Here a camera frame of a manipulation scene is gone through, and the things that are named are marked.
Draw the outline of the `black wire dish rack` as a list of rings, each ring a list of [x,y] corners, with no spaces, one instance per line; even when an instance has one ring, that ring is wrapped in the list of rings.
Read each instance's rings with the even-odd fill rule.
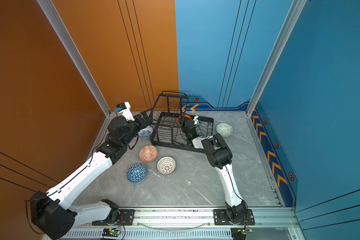
[[[204,150],[196,149],[187,139],[181,126],[177,123],[180,115],[190,115],[186,108],[189,106],[189,97],[185,93],[163,91],[155,101],[152,112],[154,131],[150,137],[154,146],[161,146],[179,150],[203,153]],[[197,133],[201,137],[212,136],[214,119],[200,116],[202,123],[197,127]]]

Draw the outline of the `red patterned bowl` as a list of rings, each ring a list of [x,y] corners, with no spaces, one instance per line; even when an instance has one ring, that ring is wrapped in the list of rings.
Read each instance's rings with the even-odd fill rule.
[[[145,146],[139,152],[139,158],[143,162],[152,162],[158,157],[159,151],[155,146]]]

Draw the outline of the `orange plastic bowl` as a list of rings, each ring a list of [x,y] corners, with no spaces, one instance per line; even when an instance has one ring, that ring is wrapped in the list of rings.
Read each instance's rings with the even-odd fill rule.
[[[192,119],[192,117],[190,115],[184,114],[184,115],[180,115],[177,118],[177,123],[181,127],[185,126],[187,121],[193,121],[193,119]]]

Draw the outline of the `dark blue geometric bowl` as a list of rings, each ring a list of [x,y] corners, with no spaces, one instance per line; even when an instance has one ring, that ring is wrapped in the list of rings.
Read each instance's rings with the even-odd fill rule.
[[[137,184],[142,182],[146,178],[147,174],[147,167],[141,163],[138,163],[129,167],[126,173],[126,177],[130,183]]]

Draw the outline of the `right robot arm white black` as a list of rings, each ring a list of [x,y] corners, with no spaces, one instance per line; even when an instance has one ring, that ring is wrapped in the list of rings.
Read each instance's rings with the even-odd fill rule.
[[[249,209],[234,178],[231,149],[219,133],[206,137],[199,136],[193,120],[183,121],[182,129],[194,148],[204,150],[210,165],[218,172],[225,192],[228,219],[233,225],[239,225],[244,221]]]

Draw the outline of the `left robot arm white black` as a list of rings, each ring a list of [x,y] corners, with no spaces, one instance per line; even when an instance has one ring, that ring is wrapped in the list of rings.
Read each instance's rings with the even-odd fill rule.
[[[119,206],[108,199],[98,203],[75,206],[73,202],[81,192],[99,175],[112,167],[127,150],[138,132],[153,122],[152,109],[135,116],[122,110],[120,116],[113,118],[109,133],[103,143],[93,149],[90,159],[62,182],[47,192],[35,192],[26,201],[26,216],[30,227],[36,226],[42,234],[52,240],[63,237],[71,228],[83,224],[102,221],[113,225],[119,221]]]

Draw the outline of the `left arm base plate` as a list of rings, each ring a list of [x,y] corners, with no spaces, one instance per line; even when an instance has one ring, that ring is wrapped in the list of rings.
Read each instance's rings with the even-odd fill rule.
[[[102,221],[93,221],[93,226],[131,226],[133,224],[135,216],[134,209],[124,209],[124,210],[116,210],[112,209],[110,214],[105,220]]]

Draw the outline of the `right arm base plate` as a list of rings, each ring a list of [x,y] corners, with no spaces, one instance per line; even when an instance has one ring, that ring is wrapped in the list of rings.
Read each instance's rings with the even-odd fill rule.
[[[223,225],[246,225],[246,226],[254,226],[255,217],[253,211],[248,209],[247,214],[245,215],[244,219],[237,224],[234,224],[232,221],[229,220],[227,215],[227,209],[214,209],[214,223],[216,226],[223,226]]]

